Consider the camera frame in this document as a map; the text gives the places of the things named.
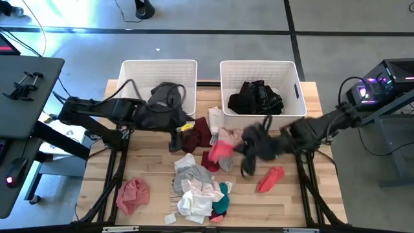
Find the red cloth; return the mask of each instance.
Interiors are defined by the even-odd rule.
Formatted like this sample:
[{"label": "red cloth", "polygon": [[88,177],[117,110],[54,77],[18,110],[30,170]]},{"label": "red cloth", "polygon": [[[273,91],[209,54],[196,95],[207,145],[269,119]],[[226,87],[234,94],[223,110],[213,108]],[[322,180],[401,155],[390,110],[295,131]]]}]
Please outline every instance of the red cloth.
[{"label": "red cloth", "polygon": [[195,120],[193,129],[184,132],[182,138],[182,150],[187,153],[193,153],[197,146],[211,147],[210,140],[212,139],[212,133],[207,125],[205,117]]},{"label": "red cloth", "polygon": [[130,216],[140,205],[149,203],[149,186],[141,178],[132,178],[122,184],[116,197],[116,205]]},{"label": "red cloth", "polygon": [[233,155],[233,144],[229,144],[224,140],[217,140],[213,149],[208,154],[208,160],[217,162],[219,157],[228,157]]},{"label": "red cloth", "polygon": [[213,162],[208,160],[209,151],[204,151],[202,153],[201,166],[207,168],[211,172],[216,172],[220,169],[220,164],[218,162]]},{"label": "red cloth", "polygon": [[259,181],[256,186],[256,192],[267,192],[285,176],[285,169],[282,166],[274,166],[269,169],[267,174]]},{"label": "red cloth", "polygon": [[208,219],[213,223],[220,223],[224,217],[226,216],[227,211],[222,214],[218,214],[214,209],[212,211],[212,215],[208,217]]}]

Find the white laundry basket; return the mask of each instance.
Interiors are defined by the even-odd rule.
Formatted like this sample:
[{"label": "white laundry basket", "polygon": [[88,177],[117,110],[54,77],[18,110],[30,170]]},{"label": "white laundry basket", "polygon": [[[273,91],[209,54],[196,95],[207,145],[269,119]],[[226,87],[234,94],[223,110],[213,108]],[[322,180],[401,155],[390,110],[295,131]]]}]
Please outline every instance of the white laundry basket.
[{"label": "white laundry basket", "polygon": [[306,115],[305,100],[296,66],[291,61],[222,61],[221,105],[223,126],[240,129],[255,122],[262,122],[264,115],[238,115],[228,108],[230,95],[240,92],[244,82],[264,80],[282,97],[284,113],[274,115],[271,130],[277,130]]},{"label": "white laundry basket", "polygon": [[[186,87],[186,98],[182,109],[195,117],[197,93],[197,62],[195,60],[130,60],[124,61],[118,79],[118,88],[128,79],[133,79],[141,97],[148,101],[151,90],[162,82],[173,82]],[[137,98],[133,86],[127,84],[117,94],[119,98]]]}]

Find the concrete floor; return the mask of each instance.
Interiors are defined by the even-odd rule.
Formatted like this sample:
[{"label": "concrete floor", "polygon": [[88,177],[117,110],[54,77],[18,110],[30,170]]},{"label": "concrete floor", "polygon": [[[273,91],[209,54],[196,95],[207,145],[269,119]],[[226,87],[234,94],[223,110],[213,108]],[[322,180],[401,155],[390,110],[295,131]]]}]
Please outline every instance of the concrete floor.
[{"label": "concrete floor", "polygon": [[[21,5],[18,0],[10,1]],[[132,1],[118,0],[125,17],[135,19]],[[151,28],[206,30],[287,30],[282,0],[176,0],[151,1],[157,13],[141,23],[124,23],[112,1],[27,0],[42,25],[85,28]],[[350,32],[413,32],[411,0],[290,0],[296,30]],[[31,27],[30,17],[0,16],[2,27]],[[37,51],[43,50],[40,33],[14,33]],[[349,76],[363,76],[384,58],[414,57],[410,37],[299,36],[298,45],[307,81],[318,85],[323,111],[332,111],[338,88]],[[25,55],[30,51],[13,42]],[[124,60],[194,59],[200,79],[219,79],[222,60],[291,60],[289,36],[188,34],[64,34],[47,33],[46,56],[64,58],[61,79],[72,95],[101,98],[106,81],[117,78]],[[55,91],[63,94],[57,85]],[[50,98],[45,111],[58,113]],[[366,144],[370,132],[362,130]],[[378,182],[391,179],[389,158],[364,151],[357,132],[341,132],[332,147],[350,224],[357,227],[414,232],[414,187],[382,190]],[[37,194],[44,202],[30,206],[21,192],[12,214],[0,219],[0,228],[69,223],[79,194],[80,179],[44,176]]]}]

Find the wooden table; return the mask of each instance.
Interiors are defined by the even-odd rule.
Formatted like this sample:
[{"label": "wooden table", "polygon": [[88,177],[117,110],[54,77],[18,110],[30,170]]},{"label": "wooden table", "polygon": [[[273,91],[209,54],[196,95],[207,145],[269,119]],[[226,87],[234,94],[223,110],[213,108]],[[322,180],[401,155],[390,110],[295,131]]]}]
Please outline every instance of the wooden table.
[{"label": "wooden table", "polygon": [[[109,80],[106,96],[114,93],[117,80]],[[303,95],[305,97],[307,116],[319,117],[322,115],[318,90],[314,82],[301,82]],[[221,107],[221,94],[219,87],[197,88],[197,118],[208,117],[208,108]],[[109,128],[114,125],[106,119],[100,122]],[[132,216],[126,216],[118,211],[117,225],[165,225],[164,217],[176,211],[176,203],[180,198],[170,197],[171,182],[175,176],[173,163],[182,158],[183,151],[170,153],[168,151],[168,133],[157,133],[148,131],[135,131],[129,143],[129,153],[125,167],[124,180],[133,177],[141,177],[150,185],[150,202],[148,205],[140,206]],[[103,148],[102,142],[94,145],[91,153]],[[197,148],[194,156],[197,164],[201,163],[203,151],[209,148]],[[329,146],[322,145],[320,150],[332,156]],[[102,152],[89,159],[82,188],[78,199],[77,213],[83,217],[92,207],[102,192],[105,174],[107,170],[110,151]],[[256,174],[250,181],[240,175],[240,162],[242,155],[235,155],[232,172],[227,173],[219,170],[214,173],[218,182],[230,181],[234,185],[230,194],[230,207],[227,216],[219,226],[226,227],[304,227],[305,216],[296,168],[295,158],[291,154],[285,154],[274,162],[259,162]],[[255,187],[257,182],[266,174],[272,166],[283,166],[286,175],[271,191],[257,194]],[[315,153],[314,165],[321,196],[332,211],[344,222],[347,222],[345,210],[342,203],[341,191],[336,176],[335,167],[332,162]],[[312,216],[316,221],[313,198],[310,198]],[[107,205],[105,220],[109,216],[111,205]],[[206,219],[205,225],[215,225]],[[198,223],[187,221],[184,217],[177,218],[175,225],[199,226]]]}]

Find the green cloth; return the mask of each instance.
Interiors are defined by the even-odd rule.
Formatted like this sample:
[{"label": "green cloth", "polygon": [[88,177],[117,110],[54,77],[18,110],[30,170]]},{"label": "green cloth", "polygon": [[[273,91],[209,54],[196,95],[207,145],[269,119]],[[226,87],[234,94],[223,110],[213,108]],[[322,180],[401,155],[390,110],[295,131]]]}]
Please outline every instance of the green cloth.
[{"label": "green cloth", "polygon": [[230,204],[230,198],[228,198],[228,187],[227,184],[225,183],[220,183],[220,191],[224,194],[224,197],[216,202],[213,203],[213,209],[218,213],[218,214],[222,214],[224,212],[227,211],[228,205]]}]

